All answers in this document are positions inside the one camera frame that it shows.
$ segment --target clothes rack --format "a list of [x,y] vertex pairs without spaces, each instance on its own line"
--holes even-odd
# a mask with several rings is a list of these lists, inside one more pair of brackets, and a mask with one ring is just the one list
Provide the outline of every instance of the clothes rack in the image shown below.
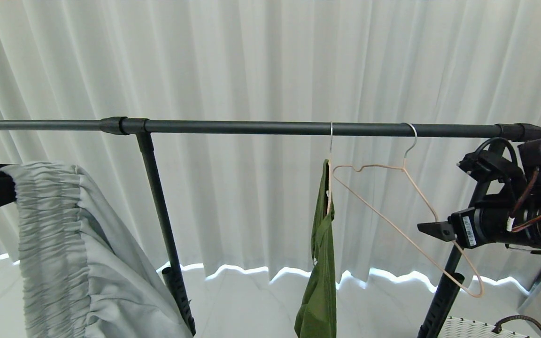
[[[527,123],[516,124],[414,124],[418,137],[491,138],[503,137],[509,141],[531,141],[541,138],[541,127]],[[0,120],[0,131],[101,131],[114,135],[137,135],[156,211],[167,248],[170,272],[165,276],[167,287],[174,296],[183,319],[195,334],[189,301],[185,291],[178,253],[172,235],[168,210],[164,201],[160,176],[150,133],[219,133],[258,135],[330,135],[413,137],[407,124],[398,123],[330,123],[330,122],[241,122],[241,121],[184,121],[149,120],[147,118],[109,117],[101,120]],[[502,154],[504,147],[494,143],[490,152]],[[487,193],[489,184],[477,184],[471,203]],[[454,274],[460,261],[460,252],[453,249],[445,270]],[[464,277],[456,274],[460,280]],[[459,287],[442,275],[429,306],[418,338],[435,338],[454,303]]]

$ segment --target white curtain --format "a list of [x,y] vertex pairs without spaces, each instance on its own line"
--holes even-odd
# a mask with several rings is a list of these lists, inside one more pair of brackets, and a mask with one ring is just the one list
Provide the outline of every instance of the white curtain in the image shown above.
[[[0,1],[0,119],[536,123],[541,1]],[[153,135],[183,265],[311,268],[328,137]],[[336,137],[333,163],[399,164],[411,139]],[[455,163],[478,139],[420,139],[408,167],[442,219],[474,182]],[[167,261],[133,136],[0,131],[0,163],[84,167],[144,248]],[[430,213],[401,173],[338,173],[438,261]],[[337,272],[439,272],[337,184]],[[14,207],[0,254],[17,256]],[[532,284],[541,257],[469,251],[493,279]],[[466,264],[463,272],[470,277]]]

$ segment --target green cloth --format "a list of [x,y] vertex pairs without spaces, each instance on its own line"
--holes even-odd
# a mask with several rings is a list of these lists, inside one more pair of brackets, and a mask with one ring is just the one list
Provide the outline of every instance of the green cloth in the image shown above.
[[296,316],[295,330],[300,338],[335,338],[337,336],[337,297],[335,295],[335,258],[333,230],[335,218],[333,205],[328,215],[327,191],[329,190],[329,161],[323,165],[310,247],[316,263]]

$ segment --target hanger hook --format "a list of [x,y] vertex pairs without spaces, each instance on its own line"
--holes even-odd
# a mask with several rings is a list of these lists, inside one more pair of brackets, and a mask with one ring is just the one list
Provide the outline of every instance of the hanger hook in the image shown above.
[[329,153],[333,152],[333,121],[330,122],[331,124],[331,141],[329,141]]
[[414,141],[414,143],[412,143],[412,146],[410,146],[410,148],[408,148],[408,150],[406,150],[406,152],[404,153],[404,160],[406,160],[406,156],[408,156],[408,152],[410,152],[412,150],[412,148],[414,148],[417,145],[418,134],[417,134],[417,129],[415,128],[415,126],[413,126],[412,124],[410,124],[408,122],[404,122],[404,124],[408,124],[408,126],[412,129],[412,132],[415,133],[415,141]]

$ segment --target white marble wall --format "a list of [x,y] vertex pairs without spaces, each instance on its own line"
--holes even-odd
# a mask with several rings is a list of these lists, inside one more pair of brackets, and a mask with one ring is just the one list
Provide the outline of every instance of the white marble wall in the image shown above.
[[[264,269],[243,274],[223,269],[204,278],[202,269],[185,272],[198,338],[294,338],[294,318],[307,278],[281,274],[272,283]],[[344,278],[339,285],[338,337],[416,338],[432,294],[419,280],[393,283],[371,275],[369,283]],[[459,295],[453,316],[494,323],[516,313],[524,299],[513,284],[487,285],[483,298]],[[525,323],[505,327],[537,337]],[[0,261],[0,337],[24,338],[22,279],[17,266]]]

